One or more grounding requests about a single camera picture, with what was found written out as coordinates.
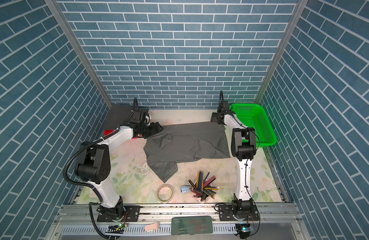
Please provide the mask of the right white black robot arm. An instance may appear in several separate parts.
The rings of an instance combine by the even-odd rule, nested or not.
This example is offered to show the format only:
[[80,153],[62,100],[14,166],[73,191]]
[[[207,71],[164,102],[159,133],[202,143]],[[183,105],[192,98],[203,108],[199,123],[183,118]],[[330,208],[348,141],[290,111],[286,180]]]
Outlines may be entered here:
[[220,99],[218,110],[211,121],[232,130],[231,153],[237,163],[237,190],[232,200],[233,216],[256,221],[260,218],[250,190],[251,166],[257,153],[257,135],[254,128],[245,126],[233,112],[227,101]]

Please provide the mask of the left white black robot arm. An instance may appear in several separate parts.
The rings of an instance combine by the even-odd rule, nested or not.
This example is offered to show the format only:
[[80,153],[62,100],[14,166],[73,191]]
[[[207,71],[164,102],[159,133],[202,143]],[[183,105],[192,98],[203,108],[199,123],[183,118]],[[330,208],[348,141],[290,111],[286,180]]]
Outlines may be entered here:
[[81,144],[76,156],[75,174],[88,184],[99,199],[98,212],[108,221],[123,219],[125,208],[121,196],[108,178],[111,171],[110,153],[133,138],[148,138],[163,130],[158,123],[150,122],[148,112],[132,110],[115,130],[95,142]]

